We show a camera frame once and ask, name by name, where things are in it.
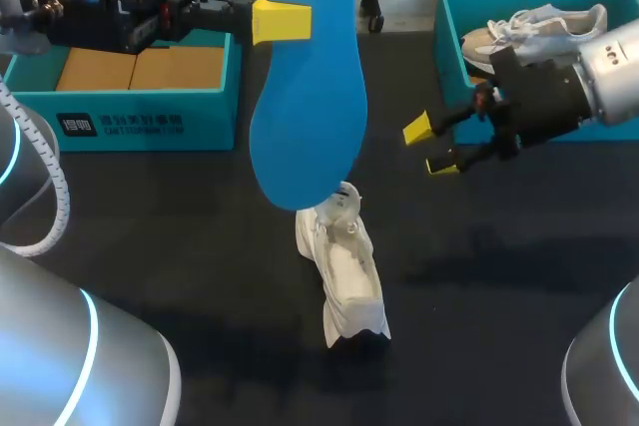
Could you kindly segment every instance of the cardboard box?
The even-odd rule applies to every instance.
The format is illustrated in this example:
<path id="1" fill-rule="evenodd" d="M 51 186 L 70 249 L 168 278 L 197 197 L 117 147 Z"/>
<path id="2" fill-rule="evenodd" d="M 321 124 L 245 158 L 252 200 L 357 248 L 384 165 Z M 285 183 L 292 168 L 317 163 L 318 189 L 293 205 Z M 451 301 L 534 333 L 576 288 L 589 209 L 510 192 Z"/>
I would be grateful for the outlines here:
<path id="1" fill-rule="evenodd" d="M 170 47 L 138 56 L 129 90 L 219 89 L 224 49 Z"/>
<path id="2" fill-rule="evenodd" d="M 231 150 L 242 46 L 230 34 L 194 30 L 179 47 L 164 41 L 155 47 L 164 48 L 150 49 L 144 57 L 160 53 L 164 60 L 142 62 L 137 71 L 153 70 L 146 71 L 145 80 L 153 90 L 127 90 L 135 76 L 135 56 L 109 57 L 109 65 L 103 65 L 101 52 L 59 46 L 47 55 L 14 57 L 5 83 L 19 102 L 51 125 L 62 152 Z M 123 88 L 93 84 L 101 90 L 87 91 L 102 74 L 116 76 Z M 83 78 L 86 83 L 73 86 Z M 56 91 L 61 83 L 74 91 Z M 75 128 L 68 130 L 68 125 Z"/>
<path id="3" fill-rule="evenodd" d="M 58 82 L 58 92 L 129 90 L 136 57 L 72 49 Z"/>
<path id="4" fill-rule="evenodd" d="M 149 48 L 140 55 L 71 49 L 58 92 L 219 89 L 224 49 Z"/>

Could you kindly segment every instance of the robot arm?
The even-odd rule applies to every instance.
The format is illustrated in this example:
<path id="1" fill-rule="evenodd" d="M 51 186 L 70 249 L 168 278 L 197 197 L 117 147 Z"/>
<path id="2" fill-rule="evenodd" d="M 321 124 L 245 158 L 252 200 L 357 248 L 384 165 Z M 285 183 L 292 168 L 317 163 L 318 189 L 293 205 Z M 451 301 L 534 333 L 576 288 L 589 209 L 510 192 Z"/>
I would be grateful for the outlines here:
<path id="1" fill-rule="evenodd" d="M 494 128 L 490 142 L 429 159 L 432 173 L 468 170 L 497 156 L 516 157 L 589 122 L 614 126 L 639 116 L 639 20 L 584 44 L 577 62 L 519 65 L 512 48 L 490 58 L 495 79 L 475 88 L 470 105 L 427 118 L 429 134 L 441 136 L 472 116 Z"/>

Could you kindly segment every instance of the shoelace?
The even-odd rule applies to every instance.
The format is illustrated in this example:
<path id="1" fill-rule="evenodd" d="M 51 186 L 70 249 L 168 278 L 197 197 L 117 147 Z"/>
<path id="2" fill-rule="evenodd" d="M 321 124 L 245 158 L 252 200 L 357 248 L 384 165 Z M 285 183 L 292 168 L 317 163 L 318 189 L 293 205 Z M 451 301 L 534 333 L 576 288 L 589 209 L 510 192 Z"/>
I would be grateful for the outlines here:
<path id="1" fill-rule="evenodd" d="M 520 38 L 520 37 L 529 37 L 531 35 L 537 34 L 538 29 L 534 27 L 534 24 L 530 22 L 525 22 L 520 19 L 520 17 L 526 13 L 530 12 L 529 10 L 520 10 L 515 12 L 515 14 L 510 17 L 509 21 L 500 20 L 498 22 L 494 22 L 492 20 L 488 21 L 488 31 L 490 35 L 494 37 L 494 44 L 500 44 L 503 42 L 507 42 L 509 40 Z"/>

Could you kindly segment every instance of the white cable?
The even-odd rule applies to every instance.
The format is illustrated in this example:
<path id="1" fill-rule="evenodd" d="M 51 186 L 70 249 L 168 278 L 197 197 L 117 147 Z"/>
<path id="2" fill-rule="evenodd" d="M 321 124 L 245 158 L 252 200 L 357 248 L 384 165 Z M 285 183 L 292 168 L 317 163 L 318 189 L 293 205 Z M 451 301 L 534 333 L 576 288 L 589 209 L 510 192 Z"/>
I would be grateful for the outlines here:
<path id="1" fill-rule="evenodd" d="M 30 246 L 13 246 L 11 244 L 0 242 L 0 245 L 18 253 L 21 256 L 37 256 L 38 254 L 42 254 L 51 249 L 51 247 L 62 237 L 64 230 L 67 228 L 67 224 L 69 223 L 69 214 L 71 213 L 69 188 L 67 186 L 67 181 L 64 178 L 64 173 L 60 168 L 58 159 L 51 150 L 51 147 L 42 133 L 31 121 L 29 115 L 25 112 L 20 103 L 16 100 L 13 94 L 11 94 L 11 91 L 4 84 L 2 77 L 0 77 L 0 103 L 5 107 L 5 109 L 7 109 L 9 115 L 13 117 L 13 120 L 15 120 L 20 127 L 20 130 L 38 151 L 40 158 L 47 167 L 47 171 L 49 171 L 49 176 L 51 177 L 53 186 L 56 190 L 56 219 L 53 223 L 53 227 L 42 241 Z"/>

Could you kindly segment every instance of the shoe upper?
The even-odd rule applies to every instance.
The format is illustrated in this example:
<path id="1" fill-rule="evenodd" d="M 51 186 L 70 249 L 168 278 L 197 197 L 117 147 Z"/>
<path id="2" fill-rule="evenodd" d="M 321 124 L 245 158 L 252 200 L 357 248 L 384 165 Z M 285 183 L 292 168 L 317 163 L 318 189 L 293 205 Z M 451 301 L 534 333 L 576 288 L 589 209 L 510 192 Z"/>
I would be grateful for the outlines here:
<path id="1" fill-rule="evenodd" d="M 606 32 L 608 16 L 597 4 L 588 11 L 568 12 L 552 5 L 515 13 L 509 21 L 488 21 L 487 27 L 463 37 L 463 56 L 490 64 L 490 55 L 513 47 L 522 63 L 540 62 L 576 51 L 584 42 Z"/>
<path id="2" fill-rule="evenodd" d="M 314 209 L 300 212 L 298 218 L 306 224 L 301 231 L 311 237 L 307 243 L 323 279 L 326 305 L 339 334 L 352 337 L 363 329 L 370 329 L 389 335 L 372 243 L 359 217 L 359 209 L 359 193 L 351 184 L 342 183 L 329 199 Z M 335 259 L 336 245 L 342 257 L 358 261 L 358 277 L 353 277 L 353 271 L 346 271 Z M 340 282 L 357 284 L 362 279 L 370 290 L 350 288 L 344 292 L 340 288 Z"/>

